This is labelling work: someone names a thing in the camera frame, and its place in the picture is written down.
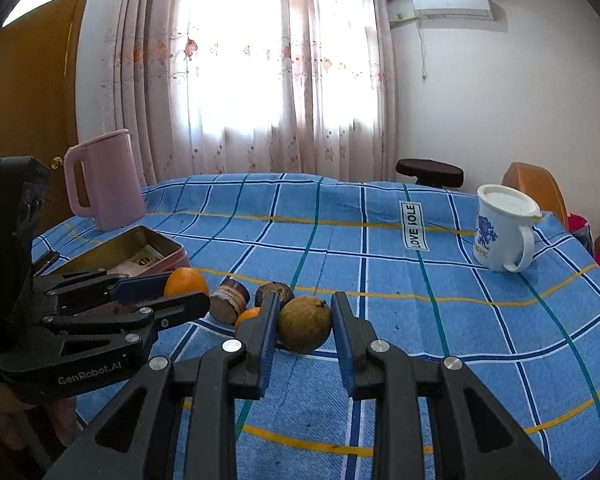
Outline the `brown wooden door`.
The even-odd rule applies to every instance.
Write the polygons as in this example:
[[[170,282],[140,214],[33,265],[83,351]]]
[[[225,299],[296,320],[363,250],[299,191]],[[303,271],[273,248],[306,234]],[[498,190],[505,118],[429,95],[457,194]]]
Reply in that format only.
[[[69,219],[62,158],[78,143],[76,56],[86,0],[38,0],[0,30],[0,157],[50,168],[38,232]]]

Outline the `blue checkered tablecloth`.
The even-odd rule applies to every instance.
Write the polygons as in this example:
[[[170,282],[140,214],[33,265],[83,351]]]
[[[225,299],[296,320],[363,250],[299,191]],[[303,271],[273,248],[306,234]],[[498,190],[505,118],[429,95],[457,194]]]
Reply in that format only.
[[[458,356],[562,479],[600,460],[600,267],[546,212],[523,274],[479,266],[475,195],[308,174],[191,176],[143,189],[147,226],[182,244],[215,289],[253,299],[282,282],[352,311],[410,356]],[[420,204],[428,250],[403,241]],[[370,479],[375,403],[343,389],[332,337],[309,356],[275,352],[265,397],[236,402],[238,479]]]

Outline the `white blue floral mug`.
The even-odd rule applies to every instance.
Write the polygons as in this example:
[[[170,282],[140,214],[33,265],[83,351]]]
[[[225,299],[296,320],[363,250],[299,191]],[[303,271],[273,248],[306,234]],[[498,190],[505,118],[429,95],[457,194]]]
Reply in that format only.
[[[492,271],[524,272],[534,255],[531,227],[542,217],[539,205],[527,194],[499,184],[481,185],[477,195],[472,252],[478,263]]]

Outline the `green-brown kiwi fruit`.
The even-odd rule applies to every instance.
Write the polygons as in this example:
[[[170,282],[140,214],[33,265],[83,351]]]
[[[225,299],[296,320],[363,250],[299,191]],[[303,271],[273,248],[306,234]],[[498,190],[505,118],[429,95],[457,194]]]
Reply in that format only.
[[[289,350],[307,354],[321,347],[332,331],[332,315],[326,301],[315,296],[290,300],[277,320],[279,341]]]

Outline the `brown striped round jar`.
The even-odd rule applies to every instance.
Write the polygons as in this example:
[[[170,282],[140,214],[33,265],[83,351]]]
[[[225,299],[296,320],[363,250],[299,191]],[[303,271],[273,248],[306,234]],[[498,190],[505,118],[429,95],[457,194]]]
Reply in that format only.
[[[239,315],[246,310],[250,295],[248,289],[234,278],[224,278],[210,296],[209,313],[215,321],[234,325]]]

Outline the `orange tangerine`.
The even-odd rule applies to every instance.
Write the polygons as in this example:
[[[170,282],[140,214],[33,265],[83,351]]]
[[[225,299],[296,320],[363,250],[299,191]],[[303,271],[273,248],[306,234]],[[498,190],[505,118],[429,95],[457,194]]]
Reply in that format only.
[[[205,295],[209,295],[206,279],[193,268],[182,266],[175,269],[166,280],[163,296],[175,297],[190,292],[203,292]]]

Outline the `brown shell-like fruit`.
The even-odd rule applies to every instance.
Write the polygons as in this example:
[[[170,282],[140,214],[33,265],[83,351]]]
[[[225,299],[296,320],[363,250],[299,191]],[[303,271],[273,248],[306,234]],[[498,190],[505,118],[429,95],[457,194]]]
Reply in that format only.
[[[96,316],[96,318],[108,318],[108,316],[126,315],[133,313],[135,307],[132,304],[122,304],[120,301],[109,301],[106,304],[87,309],[79,316]]]

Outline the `dark round stool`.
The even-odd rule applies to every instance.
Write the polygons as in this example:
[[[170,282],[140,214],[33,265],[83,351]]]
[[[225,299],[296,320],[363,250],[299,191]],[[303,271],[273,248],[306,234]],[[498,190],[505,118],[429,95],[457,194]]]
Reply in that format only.
[[[430,188],[461,188],[465,181],[462,168],[432,159],[401,158],[396,162],[396,172]]]

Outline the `small orange fruit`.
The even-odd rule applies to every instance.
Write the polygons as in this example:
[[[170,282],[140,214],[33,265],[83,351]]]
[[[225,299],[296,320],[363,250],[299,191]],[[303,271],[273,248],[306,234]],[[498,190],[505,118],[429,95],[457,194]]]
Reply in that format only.
[[[260,313],[260,308],[259,307],[253,307],[250,309],[245,310],[244,312],[242,312],[241,315],[238,316],[235,325],[234,325],[234,329],[238,330],[240,324],[242,324],[242,322],[245,322],[247,320],[250,320],[250,318],[256,318]]]

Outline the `pink metal tin box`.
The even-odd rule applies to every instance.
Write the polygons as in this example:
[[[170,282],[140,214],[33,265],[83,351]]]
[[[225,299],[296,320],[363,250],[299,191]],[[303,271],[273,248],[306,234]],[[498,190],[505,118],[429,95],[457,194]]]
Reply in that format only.
[[[159,274],[189,266],[185,247],[146,226],[123,233],[71,258],[52,274],[105,269],[109,274],[136,276]]]

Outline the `pink plastic pitcher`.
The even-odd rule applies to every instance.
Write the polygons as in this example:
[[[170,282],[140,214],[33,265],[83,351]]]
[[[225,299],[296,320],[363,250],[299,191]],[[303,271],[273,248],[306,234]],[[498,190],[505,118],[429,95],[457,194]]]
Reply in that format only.
[[[88,206],[82,206],[74,167],[82,167]],[[96,136],[68,148],[65,181],[72,212],[91,217],[104,232],[128,226],[146,212],[128,129]]]

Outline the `orange chair back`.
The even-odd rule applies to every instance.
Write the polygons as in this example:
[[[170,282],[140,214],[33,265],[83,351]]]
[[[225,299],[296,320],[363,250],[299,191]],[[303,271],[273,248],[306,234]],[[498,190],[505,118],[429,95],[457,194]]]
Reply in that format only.
[[[562,191],[553,175],[544,167],[512,162],[502,179],[502,185],[527,194],[542,211],[550,211],[565,229],[568,229],[568,210]]]

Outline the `floral sheer curtain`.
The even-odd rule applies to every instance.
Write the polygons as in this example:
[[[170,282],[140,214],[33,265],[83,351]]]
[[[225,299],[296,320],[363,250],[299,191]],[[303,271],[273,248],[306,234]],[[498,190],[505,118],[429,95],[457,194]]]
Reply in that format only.
[[[144,185],[233,172],[388,180],[390,0],[110,0],[102,119]]]

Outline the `dark wrinkled passion fruit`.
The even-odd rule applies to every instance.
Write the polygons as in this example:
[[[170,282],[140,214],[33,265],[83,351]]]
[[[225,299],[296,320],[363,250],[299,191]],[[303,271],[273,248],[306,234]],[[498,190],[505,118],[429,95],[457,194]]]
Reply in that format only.
[[[256,296],[254,297],[254,305],[261,307],[269,294],[275,294],[278,297],[282,308],[294,299],[294,293],[287,284],[282,282],[267,282],[257,289]]]

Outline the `white air conditioner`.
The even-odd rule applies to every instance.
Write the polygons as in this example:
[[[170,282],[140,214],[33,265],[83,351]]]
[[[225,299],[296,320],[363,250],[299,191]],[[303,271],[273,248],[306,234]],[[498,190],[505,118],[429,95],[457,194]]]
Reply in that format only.
[[[412,3],[414,14],[428,20],[493,20],[490,0],[412,0]]]

